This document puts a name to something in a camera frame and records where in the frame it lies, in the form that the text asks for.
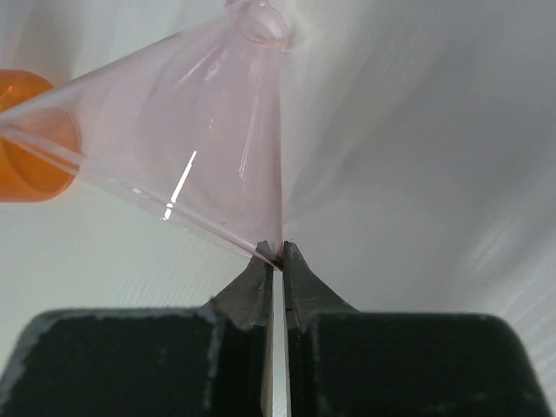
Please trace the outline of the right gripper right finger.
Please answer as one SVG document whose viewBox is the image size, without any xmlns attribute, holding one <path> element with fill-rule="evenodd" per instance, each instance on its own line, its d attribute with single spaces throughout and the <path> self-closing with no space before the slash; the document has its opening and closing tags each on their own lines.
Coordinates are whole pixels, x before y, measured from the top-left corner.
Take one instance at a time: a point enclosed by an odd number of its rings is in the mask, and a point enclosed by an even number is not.
<svg viewBox="0 0 556 417">
<path fill-rule="evenodd" d="M 519 336 L 489 314 L 353 308 L 282 250 L 293 416 L 548 416 Z"/>
</svg>

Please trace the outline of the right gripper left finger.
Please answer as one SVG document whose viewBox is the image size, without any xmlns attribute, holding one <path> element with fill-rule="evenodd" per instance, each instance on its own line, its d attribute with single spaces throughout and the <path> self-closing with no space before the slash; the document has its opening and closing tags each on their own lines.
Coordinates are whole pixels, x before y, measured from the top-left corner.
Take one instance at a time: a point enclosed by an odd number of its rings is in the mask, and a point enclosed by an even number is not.
<svg viewBox="0 0 556 417">
<path fill-rule="evenodd" d="M 189 308 L 43 312 L 1 378 L 4 416 L 269 416 L 274 254 Z"/>
</svg>

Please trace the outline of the orange glass carafe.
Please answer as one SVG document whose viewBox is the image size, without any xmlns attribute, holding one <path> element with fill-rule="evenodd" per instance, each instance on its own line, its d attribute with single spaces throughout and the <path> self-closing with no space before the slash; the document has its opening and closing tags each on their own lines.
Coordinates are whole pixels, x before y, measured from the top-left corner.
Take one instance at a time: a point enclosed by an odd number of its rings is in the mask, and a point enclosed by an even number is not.
<svg viewBox="0 0 556 417">
<path fill-rule="evenodd" d="M 53 89 L 45 78 L 21 69 L 1 70 L 1 111 Z M 78 151 L 79 136 L 70 115 L 46 109 L 1 128 L 1 201 L 44 202 L 74 180 L 77 165 L 33 143 L 42 137 Z"/>
</svg>

